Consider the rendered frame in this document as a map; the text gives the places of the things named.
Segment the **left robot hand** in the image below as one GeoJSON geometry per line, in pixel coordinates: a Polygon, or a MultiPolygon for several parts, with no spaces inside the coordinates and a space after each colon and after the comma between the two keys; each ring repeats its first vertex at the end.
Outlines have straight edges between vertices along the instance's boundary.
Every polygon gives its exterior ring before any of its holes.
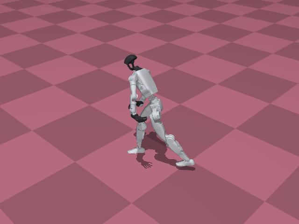
{"type": "Polygon", "coordinates": [[[135,114],[135,115],[131,114],[131,117],[139,123],[147,120],[147,117],[141,117],[141,116],[138,116],[138,114],[135,114]]]}

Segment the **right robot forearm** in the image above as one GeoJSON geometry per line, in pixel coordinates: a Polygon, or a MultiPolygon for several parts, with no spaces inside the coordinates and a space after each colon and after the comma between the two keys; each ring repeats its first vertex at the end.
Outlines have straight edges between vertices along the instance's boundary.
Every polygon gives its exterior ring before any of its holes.
{"type": "Polygon", "coordinates": [[[146,99],[146,98],[145,98],[143,95],[141,95],[139,101],[142,101],[143,104],[140,104],[140,107],[142,107],[142,106],[144,105],[144,101],[145,101],[145,99],[146,99]]]}

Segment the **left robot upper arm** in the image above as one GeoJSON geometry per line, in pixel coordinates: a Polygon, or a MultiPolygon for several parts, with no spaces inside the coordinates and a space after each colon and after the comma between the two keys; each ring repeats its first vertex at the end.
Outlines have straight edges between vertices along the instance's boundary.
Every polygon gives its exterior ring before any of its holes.
{"type": "Polygon", "coordinates": [[[138,81],[137,73],[129,76],[128,80],[130,83],[130,91],[131,91],[131,95],[132,95],[132,100],[137,100],[138,99],[138,94],[136,94],[136,82],[138,81]]]}

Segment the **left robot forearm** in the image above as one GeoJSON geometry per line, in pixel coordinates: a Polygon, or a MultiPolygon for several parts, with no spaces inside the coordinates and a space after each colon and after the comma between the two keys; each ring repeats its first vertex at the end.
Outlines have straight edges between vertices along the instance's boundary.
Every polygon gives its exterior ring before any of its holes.
{"type": "Polygon", "coordinates": [[[136,102],[132,101],[132,95],[130,94],[130,115],[131,114],[136,114],[136,102]]]}

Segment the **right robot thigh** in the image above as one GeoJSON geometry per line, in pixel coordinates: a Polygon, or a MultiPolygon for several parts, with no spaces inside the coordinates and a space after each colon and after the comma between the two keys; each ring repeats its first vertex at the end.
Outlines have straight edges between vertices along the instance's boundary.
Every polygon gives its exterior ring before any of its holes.
{"type": "MultiPolygon", "coordinates": [[[[150,114],[152,113],[152,110],[150,109],[150,103],[148,103],[145,108],[143,109],[143,111],[141,112],[140,116],[141,117],[147,117],[147,119],[150,117],[150,114]]],[[[139,130],[145,130],[147,127],[145,122],[138,122],[138,128],[139,130]]]]}

